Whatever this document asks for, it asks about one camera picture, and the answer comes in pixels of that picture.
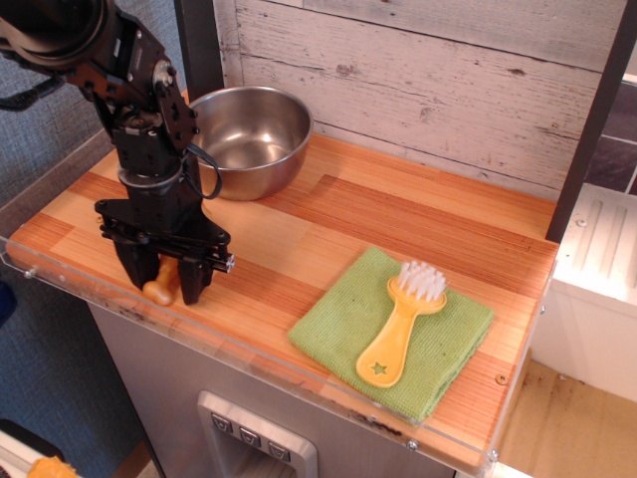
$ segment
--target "wooden plank wall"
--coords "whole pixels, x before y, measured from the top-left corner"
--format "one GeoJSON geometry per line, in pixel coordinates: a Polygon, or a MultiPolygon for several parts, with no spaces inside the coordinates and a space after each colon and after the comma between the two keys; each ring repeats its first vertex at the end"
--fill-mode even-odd
{"type": "Polygon", "coordinates": [[[215,0],[226,86],[316,132],[556,199],[626,0],[215,0]]]}

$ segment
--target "green towel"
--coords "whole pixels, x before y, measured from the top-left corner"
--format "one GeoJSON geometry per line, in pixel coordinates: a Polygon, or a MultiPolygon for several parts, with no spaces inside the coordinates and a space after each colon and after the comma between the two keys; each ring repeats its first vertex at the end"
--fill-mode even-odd
{"type": "Polygon", "coordinates": [[[393,310],[387,281],[400,263],[367,250],[290,331],[295,346],[378,403],[418,421],[435,408],[487,334],[494,312],[447,289],[447,306],[416,319],[400,380],[376,388],[356,374],[358,356],[393,310]]]}

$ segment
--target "wooden countertop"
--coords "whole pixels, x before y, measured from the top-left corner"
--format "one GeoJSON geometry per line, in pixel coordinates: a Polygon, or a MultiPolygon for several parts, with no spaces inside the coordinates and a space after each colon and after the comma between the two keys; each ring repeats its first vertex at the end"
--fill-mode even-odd
{"type": "Polygon", "coordinates": [[[94,203],[125,197],[109,154],[7,245],[16,263],[320,406],[476,474],[494,446],[557,245],[554,204],[315,135],[284,191],[206,201],[232,235],[237,266],[215,273],[198,304],[149,305],[101,237],[94,203]],[[298,351],[290,328],[370,245],[432,263],[453,289],[496,311],[484,342],[432,415],[412,427],[360,398],[298,351]],[[496,378],[503,375],[508,384],[496,378]]]}

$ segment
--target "white bristles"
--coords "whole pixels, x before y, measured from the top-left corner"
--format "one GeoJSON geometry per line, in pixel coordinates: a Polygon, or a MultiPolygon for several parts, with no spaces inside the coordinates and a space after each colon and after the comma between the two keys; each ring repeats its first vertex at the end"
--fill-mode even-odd
{"type": "Polygon", "coordinates": [[[444,292],[447,280],[442,272],[425,262],[403,262],[398,275],[398,287],[416,300],[435,301],[444,292]]]}

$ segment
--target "black robotic arm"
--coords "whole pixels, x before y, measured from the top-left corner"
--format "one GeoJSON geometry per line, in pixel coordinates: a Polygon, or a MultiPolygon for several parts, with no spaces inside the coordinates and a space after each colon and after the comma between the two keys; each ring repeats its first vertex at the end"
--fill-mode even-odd
{"type": "Polygon", "coordinates": [[[184,302],[194,304],[213,270],[230,272],[230,235],[201,211],[204,196],[192,144],[196,114],[181,97],[163,46],[112,0],[0,0],[0,51],[51,77],[2,99],[19,111],[63,82],[93,102],[119,158],[128,199],[96,203],[103,236],[111,239],[132,283],[154,280],[159,256],[178,260],[184,302]]]}

